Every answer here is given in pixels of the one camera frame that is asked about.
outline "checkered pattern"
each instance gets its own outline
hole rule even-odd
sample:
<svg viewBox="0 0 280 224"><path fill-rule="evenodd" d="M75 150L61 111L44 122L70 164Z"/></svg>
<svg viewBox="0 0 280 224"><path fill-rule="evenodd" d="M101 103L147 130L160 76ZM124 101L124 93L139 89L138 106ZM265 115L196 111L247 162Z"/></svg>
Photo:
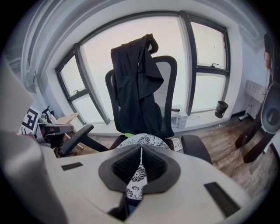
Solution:
<svg viewBox="0 0 280 224"><path fill-rule="evenodd" d="M246 81L245 93L261 103L264 100L265 91L266 91L265 87L255 83L251 80Z"/></svg>

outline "black and white sign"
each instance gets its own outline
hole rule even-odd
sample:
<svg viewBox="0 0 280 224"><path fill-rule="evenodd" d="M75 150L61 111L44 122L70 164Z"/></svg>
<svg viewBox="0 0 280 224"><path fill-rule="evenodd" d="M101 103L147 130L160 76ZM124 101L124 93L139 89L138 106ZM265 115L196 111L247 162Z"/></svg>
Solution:
<svg viewBox="0 0 280 224"><path fill-rule="evenodd" d="M31 132L32 134L34 134L36 131L38 119L39 112L34 108L29 108L21 124L20 133L26 135Z"/></svg>

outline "mesh chair back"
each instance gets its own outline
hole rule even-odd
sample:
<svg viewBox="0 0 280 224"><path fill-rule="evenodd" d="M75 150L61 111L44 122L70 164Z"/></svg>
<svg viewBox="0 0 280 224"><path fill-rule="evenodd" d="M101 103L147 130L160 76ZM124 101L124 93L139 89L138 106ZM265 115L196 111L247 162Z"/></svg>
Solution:
<svg viewBox="0 0 280 224"><path fill-rule="evenodd" d="M162 83L161 87L154 92L154 100L158 104L162 116L162 126L159 137L172 137L174 133L171 128L171 108L177 76L177 62L171 56L159 56L153 59L164 79L164 82ZM121 123L119 122L120 107L118 105L118 102L116 101L115 91L112 84L113 74L114 70L109 71L106 74L105 81L111 99L116 129L119 132L126 133L127 131L122 127Z"/></svg>

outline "window handle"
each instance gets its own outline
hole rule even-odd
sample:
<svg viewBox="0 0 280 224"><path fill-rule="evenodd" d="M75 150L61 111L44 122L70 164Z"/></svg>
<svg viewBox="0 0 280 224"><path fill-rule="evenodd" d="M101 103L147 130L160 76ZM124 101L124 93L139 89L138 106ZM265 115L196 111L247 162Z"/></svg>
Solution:
<svg viewBox="0 0 280 224"><path fill-rule="evenodd" d="M216 68L214 65L219 65L219 64L217 64L217 63L213 63L212 65L210 65L210 67L212 67L212 68Z"/></svg>

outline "floral cloth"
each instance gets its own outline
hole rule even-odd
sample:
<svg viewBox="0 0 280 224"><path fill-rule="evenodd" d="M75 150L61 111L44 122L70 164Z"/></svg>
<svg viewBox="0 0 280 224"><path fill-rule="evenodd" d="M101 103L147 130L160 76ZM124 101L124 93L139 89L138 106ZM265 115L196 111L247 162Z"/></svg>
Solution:
<svg viewBox="0 0 280 224"><path fill-rule="evenodd" d="M160 138L150 134L137 134L124 140L117 148L135 144L148 144L166 149L170 149L168 145ZM140 165L133 175L131 181L126 187L126 196L134 200L142 200L143 187L147 184L146 170L142 164L142 149L140 157Z"/></svg>

